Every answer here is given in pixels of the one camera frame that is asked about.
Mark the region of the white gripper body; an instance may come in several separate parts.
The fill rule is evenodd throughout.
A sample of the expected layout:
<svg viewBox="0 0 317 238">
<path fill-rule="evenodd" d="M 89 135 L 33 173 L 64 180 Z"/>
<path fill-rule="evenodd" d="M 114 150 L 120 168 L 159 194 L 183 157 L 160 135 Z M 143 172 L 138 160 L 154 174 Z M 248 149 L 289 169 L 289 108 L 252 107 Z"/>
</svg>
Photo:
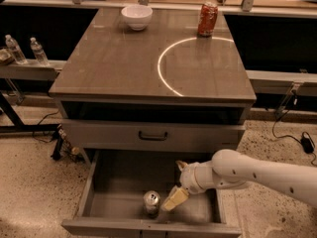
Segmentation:
<svg viewBox="0 0 317 238">
<path fill-rule="evenodd" d="M 191 163 L 180 172 L 180 184 L 189 194 L 204 193 L 215 187 L 212 162 Z"/>
</svg>

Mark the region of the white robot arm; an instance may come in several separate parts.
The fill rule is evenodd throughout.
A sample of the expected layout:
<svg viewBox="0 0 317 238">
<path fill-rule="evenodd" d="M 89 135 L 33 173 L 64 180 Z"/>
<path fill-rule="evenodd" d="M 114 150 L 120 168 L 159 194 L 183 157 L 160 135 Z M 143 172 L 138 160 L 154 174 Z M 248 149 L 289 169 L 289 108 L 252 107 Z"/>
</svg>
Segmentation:
<svg viewBox="0 0 317 238">
<path fill-rule="evenodd" d="M 317 169 L 285 163 L 262 161 L 237 151 L 217 151 L 210 161 L 188 164 L 177 161 L 180 186 L 175 186 L 161 205 L 172 211 L 191 194 L 211 188 L 239 189 L 252 181 L 317 207 Z"/>
</svg>

